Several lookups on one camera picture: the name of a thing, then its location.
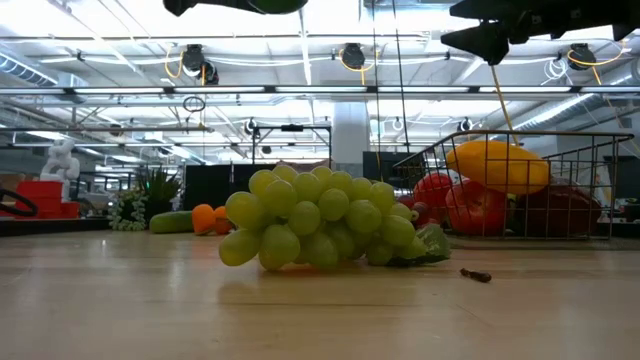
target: orange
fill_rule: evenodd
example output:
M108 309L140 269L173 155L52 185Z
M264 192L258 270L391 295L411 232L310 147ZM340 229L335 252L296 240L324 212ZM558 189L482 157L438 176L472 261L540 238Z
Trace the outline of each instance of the orange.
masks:
M231 222L227 219L227 209L224 206L220 206L214 211L215 222L213 229L218 235L228 234L231 231Z
M215 211L207 204L198 205L191 212L191 220L193 222L193 231L196 235L206 235L215 227Z

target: fluorescent light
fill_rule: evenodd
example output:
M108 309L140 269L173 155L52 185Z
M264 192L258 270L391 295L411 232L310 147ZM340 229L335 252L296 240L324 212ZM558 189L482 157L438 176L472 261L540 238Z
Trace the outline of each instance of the fluorescent light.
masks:
M550 92L567 92L571 90L569 86L501 86L500 91L514 93L514 92L535 92L535 93L550 93ZM481 87L480 92L497 92L495 87Z
M580 92L585 93L635 93L640 92L640 86L585 86Z
M102 153L99 153L99 152L97 152L95 150L85 149L85 148L82 148L81 150L86 152L87 154L91 154L91 155L95 155L95 156L103 156Z
M163 88L75 88L76 94L161 94Z
M187 86L174 88L177 93L256 93L264 92L263 86Z
M59 88L0 89L0 95L63 95Z
M60 133L51 132L51 131L27 131L27 134L41 137L44 139L49 139L49 140L64 140L67 138L66 136Z
M277 86L276 92L286 93L332 93L332 92L365 92L366 86Z
M111 156L112 158L119 160L119 161L123 161L123 162L141 162L142 160L140 160L139 158L135 157L135 156L127 156L127 155L114 155Z
M380 92L453 92L453 93L466 93L469 91L468 86L380 86L378 88Z
M119 144L76 144L76 147L87 148L87 147L118 147Z

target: green grape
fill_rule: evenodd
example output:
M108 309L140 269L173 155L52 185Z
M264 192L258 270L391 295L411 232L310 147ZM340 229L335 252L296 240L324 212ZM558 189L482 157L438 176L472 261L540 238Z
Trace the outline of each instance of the green grape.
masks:
M365 178L355 178L351 182L353 187L352 200L367 200L371 193L371 181Z
M240 228L261 229L265 224L266 209L257 196L248 192L237 192L227 199L225 204L227 218Z
M260 263L267 270L277 270L300 255L300 241L283 225L271 225L262 234Z
M362 249L366 249L367 246L371 243L371 239L373 238L372 233L361 233L354 231L353 234L353 243L356 247L360 247Z
M311 235L322 221L320 209L310 201L301 201L293 208L289 215L289 228L298 236Z
M288 217L298 202L298 196L291 184L276 180L267 186L260 200L272 215Z
M427 253L427 246L417 236L407 246L396 249L395 255L403 259L415 259Z
M318 208L323 219L338 221L349 210L349 197L342 190L329 189L320 195Z
M252 194L261 197L264 191L272 182L279 178L269 170L258 170L249 179L249 191Z
M393 246L375 242L367 248L367 262L373 266L385 266L393 257Z
M340 259L346 259L353 253L353 249L355 248L353 235L346 225L342 222L332 223L327 226L325 232L336 244Z
M413 214L411 214L411 210L402 203L393 204L393 206L391 206L391 209L389 210L389 215L400 216L401 218L407 219L409 221L411 221L411 217L413 216Z
M364 246L355 246L351 255L347 257L349 260L358 260L364 255L366 248Z
M240 229L227 235L218 247L220 260L227 266L240 266L253 259L258 251L260 251L260 234L247 229Z
M338 265L338 248L328 235L317 232L304 243L307 261L320 269L332 269Z
M320 185L322 186L322 191L327 190L327 182L329 181L329 177L333 172L326 166L318 166L317 168L311 170L311 173L315 175L318 180L320 180Z
M353 193L353 185L351 184L351 175L344 171L336 171L327 180L328 189L338 189L344 191L351 199Z
M289 184L293 184L293 180L298 175L298 172L289 165L278 165L272 170L272 172Z
M359 233L372 233L382 220L380 210L369 200L356 200L349 205L345 216L351 230Z
M416 230L407 219L396 215L389 215L382 218L382 240L396 247L403 247L411 244L416 236Z
M383 182L371 185L369 200L380 210L382 215L387 215L391 206L396 202L393 186Z
M293 180L293 187L298 193L298 201L317 202L322 194L322 184L312 173L300 173Z

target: tomato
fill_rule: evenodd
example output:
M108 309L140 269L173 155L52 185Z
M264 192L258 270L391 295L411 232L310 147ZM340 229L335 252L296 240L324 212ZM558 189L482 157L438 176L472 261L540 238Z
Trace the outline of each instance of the tomato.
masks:
M464 180L454 185L445 201L454 230L466 235L502 234L506 195L482 184Z
M447 211L445 197L451 188L451 179L441 173L433 173L422 178L413 188L413 198L431 208L430 216L443 221Z

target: cucumber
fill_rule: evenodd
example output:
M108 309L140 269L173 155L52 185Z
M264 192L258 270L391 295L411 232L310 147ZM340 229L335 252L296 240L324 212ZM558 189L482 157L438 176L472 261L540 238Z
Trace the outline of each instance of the cucumber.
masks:
M158 214L149 221L149 230L154 234L193 232L191 211L172 211Z

